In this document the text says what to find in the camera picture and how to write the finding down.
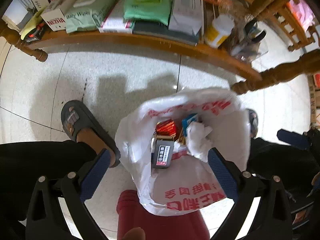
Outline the person left hand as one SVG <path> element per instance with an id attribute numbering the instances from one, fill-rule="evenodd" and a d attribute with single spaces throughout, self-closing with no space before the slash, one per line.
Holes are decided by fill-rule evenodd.
<path id="1" fill-rule="evenodd" d="M 127 233 L 125 233 L 125 235 L 122 238 L 122 240 L 145 240 L 145 239 L 146 239 L 145 231 L 140 227 L 132 228 Z"/>

